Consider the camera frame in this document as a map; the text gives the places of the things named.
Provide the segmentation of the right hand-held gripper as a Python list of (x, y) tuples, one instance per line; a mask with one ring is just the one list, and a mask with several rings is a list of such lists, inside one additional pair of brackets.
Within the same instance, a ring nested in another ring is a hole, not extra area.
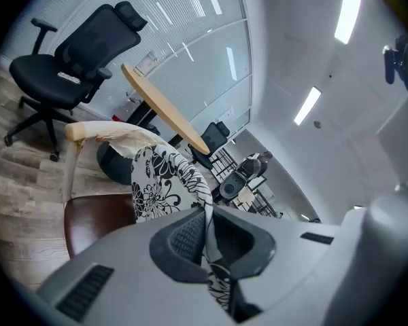
[(408, 187), (408, 97), (377, 131), (400, 187)]

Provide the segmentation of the round wooden table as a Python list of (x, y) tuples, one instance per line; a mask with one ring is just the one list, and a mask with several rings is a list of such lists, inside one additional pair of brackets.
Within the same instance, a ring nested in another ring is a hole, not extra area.
[[(124, 63), (121, 65), (121, 69), (126, 79), (143, 99), (143, 102), (126, 119), (126, 124), (145, 128), (154, 117), (158, 116), (181, 139), (187, 141), (201, 153), (209, 153), (209, 147), (201, 138), (201, 135), (158, 88), (131, 65)], [(113, 147), (103, 143), (97, 151), (97, 160), (101, 170), (111, 180), (123, 185), (131, 183), (130, 158), (121, 157)]]

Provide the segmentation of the black mesh office chair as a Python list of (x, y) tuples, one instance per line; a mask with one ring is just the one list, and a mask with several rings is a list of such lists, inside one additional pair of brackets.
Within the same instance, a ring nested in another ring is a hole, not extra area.
[(204, 168), (211, 170), (213, 168), (213, 164), (211, 163), (210, 158), (212, 157), (214, 152), (216, 152), (221, 146), (227, 143), (227, 138), (229, 137), (229, 135), (230, 130), (223, 122), (210, 123), (205, 132), (201, 135), (201, 138), (204, 140), (209, 149), (209, 153), (203, 154), (189, 145), (192, 155), (192, 163), (199, 163)]
[[(24, 92), (18, 106), (27, 105), (35, 113), (13, 127), (5, 135), (4, 142), (9, 147), (16, 134), (44, 122), (52, 143), (50, 159), (58, 162), (60, 151), (53, 122), (73, 123), (73, 118), (63, 112), (92, 100), (101, 84), (112, 77), (107, 68), (109, 62), (140, 43), (139, 32), (148, 22), (128, 1), (115, 6), (103, 4), (57, 47), (54, 54), (41, 54), (39, 49), (46, 33), (55, 32), (56, 27), (39, 18), (32, 19), (31, 23), (40, 29), (33, 51), (13, 59), (9, 72)], [(81, 83), (60, 78), (59, 72), (76, 77)]]

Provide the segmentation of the black-and-white floral cloth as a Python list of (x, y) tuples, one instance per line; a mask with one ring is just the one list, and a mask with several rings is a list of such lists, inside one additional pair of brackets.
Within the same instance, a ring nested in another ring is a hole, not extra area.
[(217, 245), (213, 198), (204, 176), (176, 149), (153, 145), (137, 152), (131, 181), (137, 223), (191, 208), (205, 211), (205, 244), (198, 264), (208, 273), (209, 293), (228, 311), (231, 273)]

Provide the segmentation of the beige tablecloth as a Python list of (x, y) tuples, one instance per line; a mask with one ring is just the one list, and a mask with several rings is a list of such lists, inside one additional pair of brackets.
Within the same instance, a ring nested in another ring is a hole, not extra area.
[(236, 198), (236, 204), (241, 205), (248, 202), (254, 201), (254, 194), (246, 187), (242, 189)]

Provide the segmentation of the black grey machine top right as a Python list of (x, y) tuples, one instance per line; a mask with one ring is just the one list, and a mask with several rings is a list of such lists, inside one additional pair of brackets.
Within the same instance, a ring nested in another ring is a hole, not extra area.
[(232, 200), (261, 170), (261, 162), (257, 158), (246, 158), (233, 170), (220, 185), (220, 195), (224, 200)]

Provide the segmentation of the long ceiling light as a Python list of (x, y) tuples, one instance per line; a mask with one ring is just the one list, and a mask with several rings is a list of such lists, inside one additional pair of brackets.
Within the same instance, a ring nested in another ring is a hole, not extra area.
[(347, 45), (360, 11), (361, 0), (342, 0), (334, 38)]
[(318, 99), (320, 98), (322, 92), (317, 87), (312, 87), (307, 98), (305, 99), (304, 103), (302, 104), (299, 112), (294, 118), (294, 123), (297, 126), (300, 126), (305, 118), (309, 115), (315, 104), (317, 103)]

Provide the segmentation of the wooden chair brown seat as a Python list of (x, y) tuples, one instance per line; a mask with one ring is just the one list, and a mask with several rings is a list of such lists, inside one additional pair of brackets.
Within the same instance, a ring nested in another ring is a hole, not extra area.
[(167, 146), (168, 142), (144, 128), (108, 121), (67, 124), (65, 136), (69, 144), (62, 187), (64, 233), (68, 254), (74, 257), (110, 232), (136, 223), (130, 193), (72, 196), (75, 168), (85, 142), (107, 142), (126, 158), (132, 158), (142, 147)]

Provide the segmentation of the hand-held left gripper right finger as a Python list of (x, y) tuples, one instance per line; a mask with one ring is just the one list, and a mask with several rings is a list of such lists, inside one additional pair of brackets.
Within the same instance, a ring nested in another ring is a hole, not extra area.
[(325, 326), (336, 284), (326, 256), (341, 226), (262, 217), (226, 206), (213, 216), (218, 248), (228, 266), (228, 308), (212, 326)]

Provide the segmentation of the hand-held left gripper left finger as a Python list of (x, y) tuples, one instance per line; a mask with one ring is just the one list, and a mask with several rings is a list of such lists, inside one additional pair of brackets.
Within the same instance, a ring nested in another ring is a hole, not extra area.
[(181, 211), (108, 234), (54, 272), (38, 295), (57, 306), (99, 264), (113, 273), (83, 317), (83, 326), (235, 326), (206, 285), (176, 282), (150, 257), (150, 239), (157, 230), (199, 213)]

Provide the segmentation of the white extension socket strip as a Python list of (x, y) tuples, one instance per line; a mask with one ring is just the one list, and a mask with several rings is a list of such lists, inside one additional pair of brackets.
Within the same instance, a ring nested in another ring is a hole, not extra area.
[(66, 79), (67, 81), (72, 82), (74, 84), (80, 84), (81, 83), (81, 81), (78, 78), (70, 76), (70, 75), (68, 75), (66, 73), (63, 73), (63, 72), (57, 73), (57, 76), (60, 77), (60, 78)]

